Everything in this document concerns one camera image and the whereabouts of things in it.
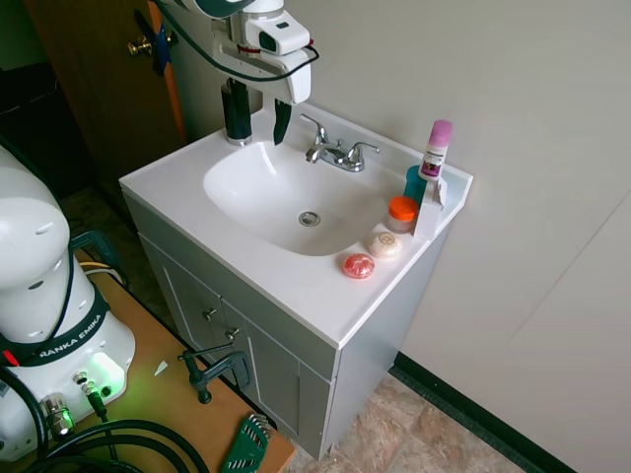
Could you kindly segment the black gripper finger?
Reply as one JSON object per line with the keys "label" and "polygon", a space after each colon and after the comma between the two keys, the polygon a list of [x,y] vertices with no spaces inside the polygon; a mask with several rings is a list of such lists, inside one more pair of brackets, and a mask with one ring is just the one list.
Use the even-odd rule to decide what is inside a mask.
{"label": "black gripper finger", "polygon": [[280,145],[285,138],[291,121],[292,105],[278,99],[274,100],[275,123],[273,128],[274,145]]}

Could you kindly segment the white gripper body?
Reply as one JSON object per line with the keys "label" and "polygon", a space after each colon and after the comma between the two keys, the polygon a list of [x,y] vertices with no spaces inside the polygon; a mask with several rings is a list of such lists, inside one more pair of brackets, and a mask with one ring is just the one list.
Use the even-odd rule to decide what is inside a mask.
{"label": "white gripper body", "polygon": [[250,79],[250,77],[267,79],[291,72],[309,60],[308,55],[303,50],[287,55],[275,55],[261,51],[258,55],[252,56],[241,54],[237,47],[231,43],[220,42],[214,46],[214,58],[221,65],[249,76],[248,79],[243,79],[232,73],[227,73],[228,77],[236,79],[264,95],[288,104],[301,103],[310,97],[312,85],[310,65],[306,65],[289,77],[280,80],[257,82]]}

